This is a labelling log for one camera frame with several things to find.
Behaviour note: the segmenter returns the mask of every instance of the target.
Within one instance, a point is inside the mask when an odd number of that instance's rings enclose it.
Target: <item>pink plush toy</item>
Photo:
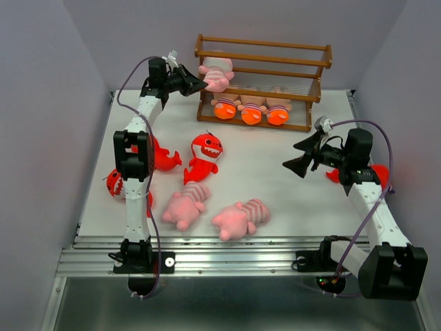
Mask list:
[[[205,211],[202,203],[210,197],[208,188],[195,181],[189,181],[181,192],[173,193],[168,201],[167,209],[164,211],[162,220],[165,223],[175,223],[179,231],[186,231],[188,227],[196,222],[199,214]]]
[[[199,73],[204,74],[205,88],[210,92],[223,92],[234,77],[233,63],[230,59],[221,57],[206,57],[199,67]]]
[[[269,210],[259,200],[252,199],[245,205],[237,202],[226,207],[218,216],[212,219],[212,224],[220,229],[219,238],[222,241],[241,239],[247,232],[256,233],[256,225],[269,221]]]

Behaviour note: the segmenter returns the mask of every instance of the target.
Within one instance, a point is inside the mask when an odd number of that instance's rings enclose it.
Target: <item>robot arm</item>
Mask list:
[[[152,269],[146,196],[154,171],[154,151],[148,125],[152,126],[162,112],[169,93],[179,91],[187,97],[207,86],[177,64],[176,52],[171,52],[167,58],[152,58],[148,66],[149,77],[141,89],[136,115],[123,131],[114,133],[116,169],[123,179],[127,210],[127,226],[120,252],[110,254],[116,261],[115,273],[140,273]],[[137,153],[132,152],[132,146],[138,148]]]
[[[372,134],[360,128],[351,129],[345,146],[335,148],[326,144],[332,124],[326,117],[317,120],[314,125],[317,132],[294,145],[296,149],[303,150],[304,155],[283,165],[302,178],[312,161],[312,171],[319,164],[339,169],[339,182],[362,220],[367,219],[378,203],[365,227],[370,253],[355,245],[346,253],[350,244],[347,240],[326,237],[319,251],[296,253],[304,258],[297,269],[299,272],[334,271],[336,263],[342,261],[342,266],[358,278],[364,297],[416,300],[427,265],[427,255],[424,248],[411,245],[397,226],[386,201],[381,199],[380,180],[368,166]]]

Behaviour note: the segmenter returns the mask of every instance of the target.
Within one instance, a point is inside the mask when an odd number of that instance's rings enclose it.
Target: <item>red plush toy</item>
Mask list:
[[[371,165],[371,168],[373,169],[373,171],[376,172],[378,178],[380,179],[381,189],[384,190],[389,180],[389,169],[387,168],[387,166],[382,164],[373,164]],[[326,177],[331,179],[334,183],[340,183],[340,181],[338,180],[338,175],[338,169],[334,169],[332,172],[326,173]],[[389,192],[395,193],[395,191],[392,190],[392,185],[389,188]]]
[[[184,169],[184,185],[189,181],[202,181],[210,173],[217,174],[216,161],[223,153],[221,141],[211,133],[198,135],[192,142],[193,159],[188,164],[192,169]]]
[[[106,186],[107,191],[109,191],[110,195],[112,195],[115,199],[121,200],[125,198],[123,178],[121,177],[121,174],[116,171],[116,169],[113,169],[112,172],[107,176]],[[152,209],[153,196],[151,192],[148,194],[148,199],[150,209]],[[148,210],[147,217],[152,217]]]
[[[138,147],[132,146],[132,152],[137,153]],[[177,165],[182,165],[181,158],[179,157],[179,153],[175,152],[173,157],[168,157],[170,154],[169,150],[165,148],[161,148],[158,142],[158,139],[154,139],[154,167],[159,171],[170,171]]]

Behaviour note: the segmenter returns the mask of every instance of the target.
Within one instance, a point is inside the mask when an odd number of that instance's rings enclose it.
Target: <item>cable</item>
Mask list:
[[[341,121],[341,122],[337,122],[335,124],[332,124],[331,127],[335,128],[336,126],[341,126],[342,124],[357,123],[357,122],[358,123],[368,123],[368,124],[371,124],[371,125],[377,127],[377,129],[379,129],[379,131],[382,133],[382,135],[383,135],[383,137],[384,137],[384,139],[386,141],[386,144],[387,144],[387,149],[389,151],[389,180],[387,181],[386,188],[381,192],[380,197],[375,202],[375,204],[373,205],[371,211],[365,217],[363,222],[360,224],[360,227],[357,229],[356,233],[354,234],[354,236],[352,237],[351,241],[349,242],[349,245],[346,247],[345,252],[343,253],[340,261],[338,262],[335,276],[339,276],[340,275],[340,271],[342,270],[342,266],[343,266],[343,261],[346,259],[347,255],[349,254],[349,251],[351,250],[352,246],[355,244],[358,236],[360,236],[360,233],[362,232],[363,228],[366,226],[367,222],[369,222],[369,220],[371,219],[372,215],[374,214],[374,212],[377,210],[378,206],[380,205],[381,201],[384,199],[384,197],[388,193],[389,188],[390,188],[391,183],[392,183],[392,171],[393,171],[392,146],[391,146],[391,142],[390,142],[386,132],[381,128],[381,126],[379,126],[377,123],[375,123],[373,121],[370,121],[370,120],[367,120],[367,119],[350,119],[350,120],[347,120],[347,121]]]
[[[340,136],[333,136],[333,137],[329,138],[328,140],[325,141],[325,143],[323,145],[329,145],[329,142],[334,139],[340,139],[340,148],[343,149],[343,138]]]
[[[119,100],[119,98],[120,98],[121,93],[122,93],[122,91],[124,90],[125,86],[127,85],[128,81],[132,78],[133,74],[138,70],[139,66],[140,66],[141,64],[143,64],[144,62],[149,61],[150,59],[155,59],[155,58],[160,58],[160,57],[146,57],[145,59],[142,59],[142,60],[141,60],[136,66],[135,66],[135,68],[133,68],[132,72],[129,74],[129,76],[127,77],[127,79],[124,81],[124,84],[121,86],[121,88],[120,88],[120,90],[118,91],[118,94],[117,94],[117,96],[116,96],[116,102],[117,102],[121,107],[124,107],[124,108],[127,108],[128,110],[131,110],[132,112],[134,112],[135,114],[137,114],[138,116],[140,116],[140,118],[142,118],[142,119],[144,120],[144,122],[145,122],[145,126],[147,126],[147,131],[148,131],[148,133],[149,133],[149,135],[150,135],[150,141],[151,141],[151,143],[152,143],[153,164],[154,164],[154,143],[153,143],[153,141],[154,141],[154,137],[153,137],[152,127],[150,126],[149,121],[147,120],[147,118],[146,118],[143,114],[141,114],[141,113],[140,113],[138,110],[136,110],[135,108],[133,108],[133,107],[131,107],[131,106],[129,106],[129,105],[126,105],[126,104],[124,104],[124,103],[121,103],[121,101]],[[148,192],[150,191],[150,184],[152,183],[152,177],[153,177],[153,173],[151,173],[150,178],[149,178],[149,181],[148,181],[148,183],[147,183],[147,190],[146,190],[146,193],[147,193],[147,194],[148,194]],[[162,256],[161,256],[161,240],[159,239],[158,226],[156,225],[156,222],[155,222],[154,217],[153,217],[152,209],[151,209],[150,204],[149,204],[148,202],[147,202],[147,210],[150,212],[150,216],[151,216],[151,219],[152,219],[152,223],[153,223],[154,231],[155,231],[155,233],[156,233],[156,240],[157,240],[157,242],[158,242],[158,276],[156,277],[156,280],[155,280],[155,282],[154,282],[154,285],[153,285],[152,290],[151,290],[148,294],[146,294],[146,295],[144,295],[144,296],[142,296],[142,297],[139,296],[139,295],[137,295],[137,294],[134,295],[134,296],[136,296],[136,297],[138,297],[138,298],[140,298],[140,299],[148,299],[148,298],[150,298],[150,297],[154,294],[154,292],[155,292],[155,290],[156,290],[156,288],[158,287],[158,284],[159,284],[159,277],[160,277],[160,275],[161,275],[161,267],[162,267],[162,263],[161,263],[161,261],[162,261],[162,259],[161,259],[161,258],[162,258]]]

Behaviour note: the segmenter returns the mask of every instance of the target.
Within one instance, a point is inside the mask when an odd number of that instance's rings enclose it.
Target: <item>orange plush toy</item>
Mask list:
[[[213,93],[212,106],[219,119],[232,119],[236,115],[236,107],[240,105],[239,94]]]
[[[267,108],[263,105],[265,97],[255,97],[254,95],[241,95],[241,105],[237,109],[242,112],[242,120],[249,126],[253,126],[262,121],[262,114],[267,113]]]
[[[275,89],[274,92],[280,93],[280,89]],[[267,98],[267,105],[269,111],[267,113],[268,123],[273,126],[281,126],[289,120],[288,112],[291,111],[291,100]]]

